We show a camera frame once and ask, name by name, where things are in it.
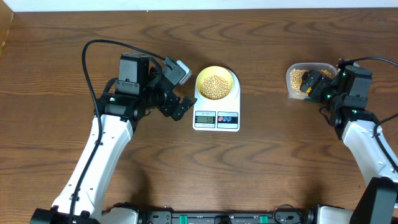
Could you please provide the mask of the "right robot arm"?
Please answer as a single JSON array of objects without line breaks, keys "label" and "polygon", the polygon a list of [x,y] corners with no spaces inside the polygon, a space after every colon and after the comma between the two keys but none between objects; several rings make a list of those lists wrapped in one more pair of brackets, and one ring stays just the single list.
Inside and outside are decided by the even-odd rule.
[{"label": "right robot arm", "polygon": [[350,150],[366,183],[356,208],[320,205],[317,223],[393,223],[397,209],[397,156],[382,132],[381,122],[365,109],[372,72],[347,65],[335,78],[310,70],[300,90],[320,103],[327,123]]}]

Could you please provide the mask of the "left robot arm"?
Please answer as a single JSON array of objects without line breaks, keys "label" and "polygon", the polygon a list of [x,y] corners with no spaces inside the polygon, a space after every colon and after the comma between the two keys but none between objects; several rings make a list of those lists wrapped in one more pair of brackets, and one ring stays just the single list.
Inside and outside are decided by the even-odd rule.
[{"label": "left robot arm", "polygon": [[140,90],[137,83],[132,84],[131,91],[123,90],[121,84],[107,84],[96,100],[90,136],[72,176],[50,209],[35,210],[31,223],[139,223],[138,211],[125,204],[103,211],[120,155],[132,141],[146,110],[158,108],[178,121],[196,98],[180,98],[172,89],[159,86]]}]

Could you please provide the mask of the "soybeans in bowl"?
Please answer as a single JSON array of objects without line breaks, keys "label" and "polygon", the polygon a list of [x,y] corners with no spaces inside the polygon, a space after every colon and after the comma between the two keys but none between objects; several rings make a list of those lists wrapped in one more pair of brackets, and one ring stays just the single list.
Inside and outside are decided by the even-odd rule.
[{"label": "soybeans in bowl", "polygon": [[204,79],[200,92],[211,100],[220,100],[230,93],[229,81],[218,75],[212,75]]}]

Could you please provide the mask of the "pale yellow plastic bowl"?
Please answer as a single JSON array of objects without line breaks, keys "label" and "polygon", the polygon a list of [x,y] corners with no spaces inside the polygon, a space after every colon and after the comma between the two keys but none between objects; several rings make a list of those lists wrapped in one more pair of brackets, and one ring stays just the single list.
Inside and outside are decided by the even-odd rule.
[{"label": "pale yellow plastic bowl", "polygon": [[204,79],[209,76],[212,76],[212,75],[218,75],[220,77],[227,79],[227,81],[229,81],[229,89],[230,89],[230,93],[231,93],[231,91],[233,89],[233,84],[234,84],[233,76],[232,76],[231,72],[224,67],[210,66],[210,67],[203,69],[197,76],[196,87],[197,87],[199,94],[201,94],[200,87],[201,87],[201,84],[204,81]]}]

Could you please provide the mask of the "white digital kitchen scale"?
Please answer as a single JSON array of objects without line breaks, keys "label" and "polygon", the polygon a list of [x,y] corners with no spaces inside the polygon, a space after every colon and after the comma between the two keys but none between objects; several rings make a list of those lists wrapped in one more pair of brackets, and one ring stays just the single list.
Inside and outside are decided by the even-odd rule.
[{"label": "white digital kitchen scale", "polygon": [[237,132],[241,122],[241,87],[237,76],[233,76],[231,93],[220,100],[209,100],[199,94],[195,83],[195,98],[193,108],[193,129],[196,131]]}]

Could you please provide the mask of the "pile of soybeans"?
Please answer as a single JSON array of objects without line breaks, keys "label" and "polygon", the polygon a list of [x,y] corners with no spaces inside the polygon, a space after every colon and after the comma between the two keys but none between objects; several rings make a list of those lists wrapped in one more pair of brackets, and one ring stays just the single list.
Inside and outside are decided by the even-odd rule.
[{"label": "pile of soybeans", "polygon": [[[300,69],[296,69],[296,68],[294,68],[290,72],[291,86],[292,86],[293,90],[298,93],[302,93],[302,91],[300,90],[300,86],[302,84],[302,77],[305,72],[308,72],[308,70],[300,70]],[[332,73],[330,73],[328,70],[319,70],[319,72],[328,78],[332,77]]]}]

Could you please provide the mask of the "clear plastic container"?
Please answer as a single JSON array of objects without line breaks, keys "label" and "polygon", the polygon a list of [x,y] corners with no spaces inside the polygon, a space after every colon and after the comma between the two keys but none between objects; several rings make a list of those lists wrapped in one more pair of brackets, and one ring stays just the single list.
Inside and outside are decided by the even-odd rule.
[{"label": "clear plastic container", "polygon": [[304,100],[309,98],[307,93],[301,92],[299,87],[302,83],[302,75],[309,70],[318,70],[323,75],[334,78],[338,71],[328,63],[296,63],[286,73],[287,89],[290,99]]}]

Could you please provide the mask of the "cardboard panel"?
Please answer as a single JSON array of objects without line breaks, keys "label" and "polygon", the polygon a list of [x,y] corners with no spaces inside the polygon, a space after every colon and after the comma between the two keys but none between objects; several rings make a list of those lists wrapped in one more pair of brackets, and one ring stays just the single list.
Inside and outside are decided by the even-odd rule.
[{"label": "cardboard panel", "polygon": [[9,6],[1,0],[0,7],[0,53],[2,53],[6,44],[6,39],[9,35],[12,20],[14,18],[14,12]]}]

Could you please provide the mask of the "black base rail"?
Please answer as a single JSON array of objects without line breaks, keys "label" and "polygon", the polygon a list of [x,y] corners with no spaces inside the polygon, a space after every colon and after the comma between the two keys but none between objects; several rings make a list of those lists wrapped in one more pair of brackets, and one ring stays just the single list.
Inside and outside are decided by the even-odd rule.
[{"label": "black base rail", "polygon": [[275,210],[261,212],[187,212],[171,208],[138,209],[130,203],[117,203],[114,208],[128,208],[138,213],[138,224],[312,224],[314,210],[283,204]]}]

